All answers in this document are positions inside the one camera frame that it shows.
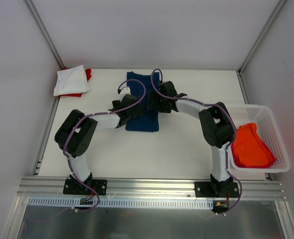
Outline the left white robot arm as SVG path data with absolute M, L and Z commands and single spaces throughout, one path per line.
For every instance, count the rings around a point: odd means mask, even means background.
M 140 97 L 126 94 L 112 101 L 113 107 L 107 112 L 86 115 L 80 110 L 71 111 L 54 137 L 70 169 L 64 195 L 106 195 L 108 181 L 93 178 L 85 153 L 94 132 L 122 127 L 129 119 L 141 116 L 141 101 Z

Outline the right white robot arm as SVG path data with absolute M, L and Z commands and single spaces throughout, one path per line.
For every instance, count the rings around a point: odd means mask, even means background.
M 171 81 L 161 82 L 158 87 L 151 85 L 148 109 L 167 114 L 184 113 L 200 121 L 204 139 L 211 146 L 213 162 L 210 184 L 200 191 L 208 196 L 226 197 L 234 182 L 229 173 L 228 148 L 236 138 L 236 129 L 225 105 L 205 104 L 184 93 L 178 94 Z

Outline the blue printed t shirt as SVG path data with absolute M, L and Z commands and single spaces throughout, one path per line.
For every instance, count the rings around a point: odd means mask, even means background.
M 158 111 L 156 110 L 147 110 L 147 101 L 149 93 L 154 90 L 151 84 L 150 75 L 140 75 L 134 72 L 127 73 L 127 80 L 136 79 L 144 84 L 146 88 L 146 95 L 142 100 L 142 110 L 143 115 L 132 118 L 128 121 L 125 129 L 127 131 L 140 131 L 140 132 L 156 132 L 159 131 L 158 123 Z M 155 87 L 159 90 L 159 73 L 154 73 L 153 83 Z M 142 97 L 144 90 L 140 83 L 136 81 L 127 82 L 127 86 L 130 88 L 131 94 L 136 97 Z

